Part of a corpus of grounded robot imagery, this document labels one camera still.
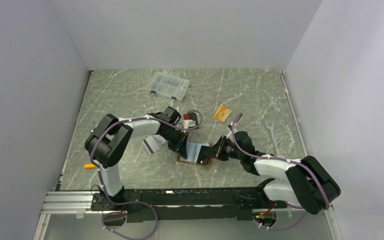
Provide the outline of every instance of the plastic container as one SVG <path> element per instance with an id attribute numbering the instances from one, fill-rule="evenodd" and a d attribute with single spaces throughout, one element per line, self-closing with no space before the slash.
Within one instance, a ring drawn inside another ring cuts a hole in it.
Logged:
<path id="1" fill-rule="evenodd" d="M 151 94 L 162 96 L 166 99 L 182 101 L 189 88 L 189 80 L 156 72 L 148 85 Z"/>

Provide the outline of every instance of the marble surface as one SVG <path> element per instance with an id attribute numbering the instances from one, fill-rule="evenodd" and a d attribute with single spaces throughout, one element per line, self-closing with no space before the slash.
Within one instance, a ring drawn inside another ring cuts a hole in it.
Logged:
<path id="1" fill-rule="evenodd" d="M 155 72 L 164 72 L 190 80 L 190 90 L 182 102 L 150 94 L 146 88 Z M 226 122 L 213 119 L 219 105 L 232 109 Z M 90 77 L 84 106 L 64 171 L 61 190 L 86 190 L 98 184 L 95 169 L 89 163 L 84 143 L 92 129 L 91 121 L 105 114 L 121 118 L 140 117 L 162 112 L 167 106 L 181 114 L 196 109 L 203 114 L 198 130 L 188 140 L 215 143 L 228 133 L 227 126 L 239 113 L 238 131 L 246 130 L 255 148 L 275 154 L 275 146 L 266 122 L 274 124 L 281 153 L 290 159 L 304 157 L 297 129 L 277 70 L 274 69 L 110 69 L 95 70 Z M 176 162 L 176 154 L 162 148 L 150 155 L 141 141 L 130 140 L 121 159 L 120 176 L 127 189 L 253 187 L 265 179 L 245 172 L 235 159 L 213 160 L 211 165 Z"/>

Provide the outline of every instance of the wall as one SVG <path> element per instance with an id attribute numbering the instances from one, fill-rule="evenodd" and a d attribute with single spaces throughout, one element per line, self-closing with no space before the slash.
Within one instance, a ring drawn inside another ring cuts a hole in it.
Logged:
<path id="1" fill-rule="evenodd" d="M 345 239 L 384 239 L 384 0 L 323 0 L 286 69 Z"/>
<path id="2" fill-rule="evenodd" d="M 90 70 L 285 69 L 321 0 L 52 0 Z"/>
<path id="3" fill-rule="evenodd" d="M 0 1 L 0 240 L 32 239 L 87 80 L 48 0 Z"/>

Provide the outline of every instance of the combination wrench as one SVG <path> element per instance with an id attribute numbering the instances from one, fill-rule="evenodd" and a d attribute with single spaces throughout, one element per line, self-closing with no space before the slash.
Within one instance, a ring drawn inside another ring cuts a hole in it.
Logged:
<path id="1" fill-rule="evenodd" d="M 271 140 L 273 141 L 274 147 L 276 149 L 276 156 L 282 156 L 281 150 L 279 149 L 278 140 L 275 136 L 275 125 L 272 122 L 266 122 L 265 127 L 270 130 Z"/>

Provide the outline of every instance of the orange handle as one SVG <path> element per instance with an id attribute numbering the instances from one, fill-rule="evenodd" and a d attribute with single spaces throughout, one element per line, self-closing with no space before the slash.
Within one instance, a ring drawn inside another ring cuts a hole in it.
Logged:
<path id="1" fill-rule="evenodd" d="M 89 164 L 85 164 L 85 165 L 84 165 L 84 168 L 85 168 L 85 169 L 95 169 L 96 166 L 93 165 L 92 163 L 89 163 Z"/>

